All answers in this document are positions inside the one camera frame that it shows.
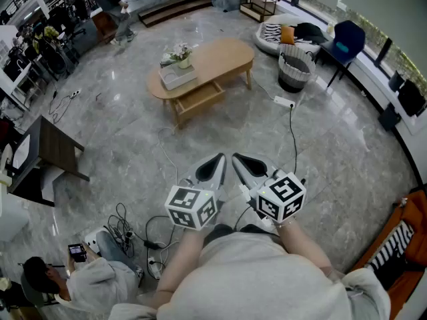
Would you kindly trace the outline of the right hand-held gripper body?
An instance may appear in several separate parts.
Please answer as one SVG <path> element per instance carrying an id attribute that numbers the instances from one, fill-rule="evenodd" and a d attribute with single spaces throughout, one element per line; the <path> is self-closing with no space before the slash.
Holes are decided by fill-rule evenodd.
<path id="1" fill-rule="evenodd" d="M 244 197 L 260 219 L 281 224 L 303 207 L 306 200 L 304 184 L 305 179 L 299 180 L 294 173 L 277 169 L 251 189 L 244 185 Z"/>

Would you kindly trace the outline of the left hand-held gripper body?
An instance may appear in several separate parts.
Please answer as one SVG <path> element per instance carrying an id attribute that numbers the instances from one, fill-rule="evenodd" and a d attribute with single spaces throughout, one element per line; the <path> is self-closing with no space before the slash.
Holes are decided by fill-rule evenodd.
<path id="1" fill-rule="evenodd" d="M 220 180 L 196 181 L 187 177 L 172 186 L 164 206 L 174 225 L 201 231 L 214 224 L 225 197 Z"/>

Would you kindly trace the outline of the person's left forearm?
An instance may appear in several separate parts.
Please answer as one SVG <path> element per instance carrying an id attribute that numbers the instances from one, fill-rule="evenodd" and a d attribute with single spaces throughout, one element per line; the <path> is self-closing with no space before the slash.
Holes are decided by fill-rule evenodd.
<path id="1" fill-rule="evenodd" d="M 155 308 L 168 303 L 181 282 L 197 267 L 204 242 L 203 231 L 185 230 L 154 294 Z"/>

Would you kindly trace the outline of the person's right forearm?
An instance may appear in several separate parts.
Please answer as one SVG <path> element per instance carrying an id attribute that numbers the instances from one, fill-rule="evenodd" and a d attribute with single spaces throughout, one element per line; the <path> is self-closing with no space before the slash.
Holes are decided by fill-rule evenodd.
<path id="1" fill-rule="evenodd" d="M 295 218 L 290 217 L 276 224 L 276 231 L 288 253 L 305 257 L 327 277 L 334 276 L 334 268 L 324 250 L 300 227 Z"/>

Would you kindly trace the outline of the person's black shorts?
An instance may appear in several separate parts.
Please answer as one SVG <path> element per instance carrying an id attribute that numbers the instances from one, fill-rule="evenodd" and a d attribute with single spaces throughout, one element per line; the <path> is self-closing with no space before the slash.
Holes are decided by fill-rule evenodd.
<path id="1" fill-rule="evenodd" d="M 214 241 L 215 239 L 218 239 L 220 237 L 224 237 L 226 235 L 231 235 L 233 233 L 240 232 L 240 233 L 251 233 L 251 234 L 262 234 L 262 235 L 269 235 L 270 237 L 276 237 L 279 236 L 270 233 L 268 231 L 264 231 L 263 229 L 259 228 L 258 226 L 254 224 L 248 224 L 244 227 L 242 227 L 240 230 L 236 230 L 234 228 L 231 228 L 229 225 L 225 224 L 218 224 L 214 227 L 213 231 L 211 231 L 204 239 L 203 241 L 203 247 Z"/>

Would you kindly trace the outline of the white rectangular tray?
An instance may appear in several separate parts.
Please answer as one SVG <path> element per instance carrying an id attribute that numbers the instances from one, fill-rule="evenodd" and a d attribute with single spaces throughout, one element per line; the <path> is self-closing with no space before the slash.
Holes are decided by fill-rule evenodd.
<path id="1" fill-rule="evenodd" d="M 196 71 L 192 65 L 183 69 L 178 63 L 163 67 L 158 73 L 164 87 L 168 91 L 197 78 Z"/>

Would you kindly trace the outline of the grey woven basket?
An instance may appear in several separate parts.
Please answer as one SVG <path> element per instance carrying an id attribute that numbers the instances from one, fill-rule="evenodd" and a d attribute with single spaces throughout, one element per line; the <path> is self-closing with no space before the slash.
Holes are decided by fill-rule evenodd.
<path id="1" fill-rule="evenodd" d="M 314 54 L 295 45 L 281 44 L 278 83 L 289 93 L 299 93 L 315 71 Z"/>

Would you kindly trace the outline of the white rounded appliance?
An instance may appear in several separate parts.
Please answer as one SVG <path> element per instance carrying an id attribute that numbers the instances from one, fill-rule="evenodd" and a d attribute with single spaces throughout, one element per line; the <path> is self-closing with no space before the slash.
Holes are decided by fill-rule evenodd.
<path id="1" fill-rule="evenodd" d="M 99 254 L 99 246 L 97 244 L 96 235 L 103 231 L 103 227 L 95 229 L 84 237 L 85 244 L 96 254 Z"/>

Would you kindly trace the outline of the dark grey box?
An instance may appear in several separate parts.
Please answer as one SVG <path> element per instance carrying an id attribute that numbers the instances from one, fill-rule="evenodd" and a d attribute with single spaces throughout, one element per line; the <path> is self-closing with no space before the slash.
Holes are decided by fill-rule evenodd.
<path id="1" fill-rule="evenodd" d="M 378 121 L 385 131 L 392 131 L 401 121 L 401 116 L 395 110 L 393 104 L 389 103 L 385 110 L 379 115 Z"/>

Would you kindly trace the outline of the orange cushion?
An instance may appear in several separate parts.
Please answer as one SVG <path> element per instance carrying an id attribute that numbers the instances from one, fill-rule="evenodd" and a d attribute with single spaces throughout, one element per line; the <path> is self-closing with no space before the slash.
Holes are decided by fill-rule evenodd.
<path id="1" fill-rule="evenodd" d="M 287 45 L 295 45 L 294 31 L 295 29 L 293 27 L 282 25 L 280 43 L 287 44 Z"/>

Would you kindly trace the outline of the orange sofa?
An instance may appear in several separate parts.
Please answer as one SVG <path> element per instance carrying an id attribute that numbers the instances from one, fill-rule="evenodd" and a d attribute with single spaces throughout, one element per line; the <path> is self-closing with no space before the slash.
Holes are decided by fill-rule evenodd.
<path id="1" fill-rule="evenodd" d="M 410 244 L 400 257 L 391 258 L 378 271 L 373 271 L 390 298 L 389 320 L 394 320 L 416 288 L 427 282 L 427 193 L 417 190 L 403 197 L 373 244 L 352 267 L 352 270 L 365 268 L 371 256 L 401 221 L 407 222 L 414 230 Z"/>

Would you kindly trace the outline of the black clothing pile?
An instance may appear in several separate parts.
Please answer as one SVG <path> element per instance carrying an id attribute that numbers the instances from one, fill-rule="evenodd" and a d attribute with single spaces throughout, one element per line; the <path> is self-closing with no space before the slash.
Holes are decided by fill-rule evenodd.
<path id="1" fill-rule="evenodd" d="M 294 27 L 294 39 L 314 45 L 320 45 L 328 41 L 322 30 L 311 23 L 298 23 Z"/>

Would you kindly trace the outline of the black box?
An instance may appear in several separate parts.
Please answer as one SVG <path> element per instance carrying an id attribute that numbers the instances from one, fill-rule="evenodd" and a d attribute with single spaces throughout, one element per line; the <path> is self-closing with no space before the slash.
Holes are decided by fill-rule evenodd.
<path id="1" fill-rule="evenodd" d="M 426 99 L 421 95 L 417 86 L 406 80 L 398 90 L 398 100 L 409 117 L 419 116 L 426 106 Z"/>

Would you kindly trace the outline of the brown wooden cabinet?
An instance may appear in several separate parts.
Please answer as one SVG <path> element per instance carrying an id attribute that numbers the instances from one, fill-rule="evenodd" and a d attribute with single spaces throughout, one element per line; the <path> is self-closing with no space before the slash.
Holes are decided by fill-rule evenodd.
<path id="1" fill-rule="evenodd" d="M 97 14 L 92 13 L 91 19 L 97 29 L 99 41 L 103 41 L 105 44 L 108 44 L 114 39 L 117 26 L 108 13 L 104 11 L 100 11 Z"/>

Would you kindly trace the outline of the grey roller blind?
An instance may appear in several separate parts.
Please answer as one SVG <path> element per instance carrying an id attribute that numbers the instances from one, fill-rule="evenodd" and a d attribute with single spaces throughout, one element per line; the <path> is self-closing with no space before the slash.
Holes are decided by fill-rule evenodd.
<path id="1" fill-rule="evenodd" d="M 427 79 L 427 0 L 342 0 L 377 26 Z"/>

